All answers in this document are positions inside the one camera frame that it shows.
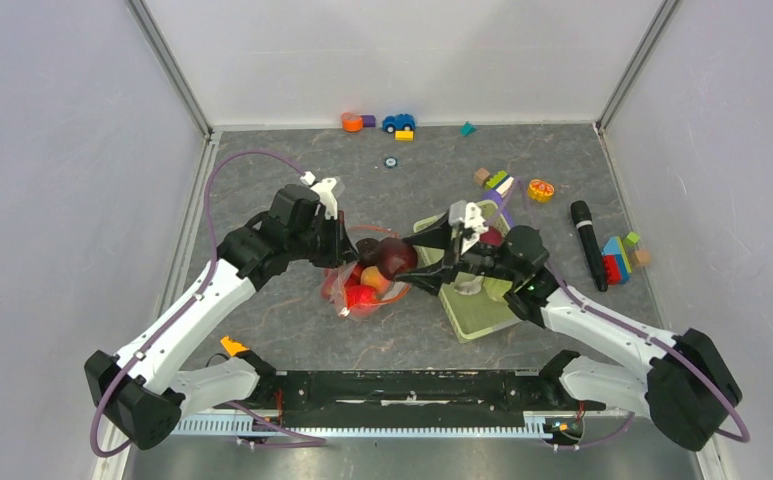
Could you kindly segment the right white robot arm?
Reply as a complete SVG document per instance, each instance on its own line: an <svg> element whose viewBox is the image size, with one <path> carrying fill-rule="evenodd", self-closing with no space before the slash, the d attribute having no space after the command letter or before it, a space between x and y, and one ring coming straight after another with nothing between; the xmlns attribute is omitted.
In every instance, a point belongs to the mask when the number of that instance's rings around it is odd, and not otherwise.
<svg viewBox="0 0 773 480"><path fill-rule="evenodd" d="M504 299L520 320L571 337L610 358L604 364L578 353L558 354L539 382L553 408L594 401L648 418L669 440L701 450L715 435L747 443L750 432L736 408L742 393L714 342L704 333L683 334L645 325L605 307L562 280L548 263L538 230L517 225L501 244L481 243L483 220L442 216L405 238L413 247L439 249L431 265L397 274L438 293L461 273L511 282Z"/></svg>

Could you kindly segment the orange peach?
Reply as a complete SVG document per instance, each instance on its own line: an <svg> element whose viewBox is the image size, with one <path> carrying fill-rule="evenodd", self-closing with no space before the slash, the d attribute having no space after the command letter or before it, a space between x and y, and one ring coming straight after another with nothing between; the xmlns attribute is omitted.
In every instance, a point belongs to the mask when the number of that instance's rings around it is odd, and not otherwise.
<svg viewBox="0 0 773 480"><path fill-rule="evenodd" d="M387 279L377 266L369 266L360 274L360 284L371 287L377 295L383 295L392 288L392 281Z"/></svg>

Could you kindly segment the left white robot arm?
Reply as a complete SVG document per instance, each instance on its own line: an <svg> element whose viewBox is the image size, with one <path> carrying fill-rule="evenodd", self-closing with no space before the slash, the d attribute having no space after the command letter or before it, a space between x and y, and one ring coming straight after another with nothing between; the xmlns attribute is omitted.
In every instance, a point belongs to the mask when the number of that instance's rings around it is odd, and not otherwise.
<svg viewBox="0 0 773 480"><path fill-rule="evenodd" d="M195 282L147 330L113 355L93 353L84 370L95 416L147 450L204 409L239 400L268 405L276 381L254 354L233 353L200 370L182 366L222 320L290 263L336 268L355 260L338 207L342 190L337 178L284 186L268 211L224 237Z"/></svg>

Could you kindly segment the clear zip top bag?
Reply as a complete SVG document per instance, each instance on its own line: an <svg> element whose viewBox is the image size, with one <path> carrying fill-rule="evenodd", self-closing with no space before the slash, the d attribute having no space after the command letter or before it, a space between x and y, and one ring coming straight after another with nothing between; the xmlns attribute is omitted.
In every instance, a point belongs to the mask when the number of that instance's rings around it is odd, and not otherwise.
<svg viewBox="0 0 773 480"><path fill-rule="evenodd" d="M396 276L419 266L414 247L389 229L355 226L348 229L358 258L324 271L321 298L339 317L362 319L401 300L409 291Z"/></svg>

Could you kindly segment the dark red apple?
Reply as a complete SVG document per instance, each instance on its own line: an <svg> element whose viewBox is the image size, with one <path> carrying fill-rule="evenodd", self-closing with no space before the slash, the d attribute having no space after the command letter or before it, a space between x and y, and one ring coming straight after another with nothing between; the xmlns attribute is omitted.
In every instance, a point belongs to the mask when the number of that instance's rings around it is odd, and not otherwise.
<svg viewBox="0 0 773 480"><path fill-rule="evenodd" d="M375 257L379 272L387 280L393 280L397 274L414 270L418 266L415 248L400 238L381 240L375 249Z"/></svg>

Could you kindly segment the red lychee bunch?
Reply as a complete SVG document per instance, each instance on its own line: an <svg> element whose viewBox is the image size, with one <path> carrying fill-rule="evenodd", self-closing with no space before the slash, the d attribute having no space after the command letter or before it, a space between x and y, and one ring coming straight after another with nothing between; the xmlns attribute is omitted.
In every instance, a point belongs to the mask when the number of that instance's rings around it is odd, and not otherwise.
<svg viewBox="0 0 773 480"><path fill-rule="evenodd" d="M346 289L359 285L360 274L363 267L357 264L334 269L323 270L323 282L320 287L320 297L328 303L335 303L344 299Z"/></svg>

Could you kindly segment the red textured ball fruit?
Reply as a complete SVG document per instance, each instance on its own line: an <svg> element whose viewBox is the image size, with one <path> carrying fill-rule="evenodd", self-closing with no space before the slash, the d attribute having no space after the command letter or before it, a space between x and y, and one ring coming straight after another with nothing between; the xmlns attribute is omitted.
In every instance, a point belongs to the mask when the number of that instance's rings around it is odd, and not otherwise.
<svg viewBox="0 0 773 480"><path fill-rule="evenodd" d="M346 307L354 315L368 315L380 307L378 291L369 285L348 287L345 299Z"/></svg>

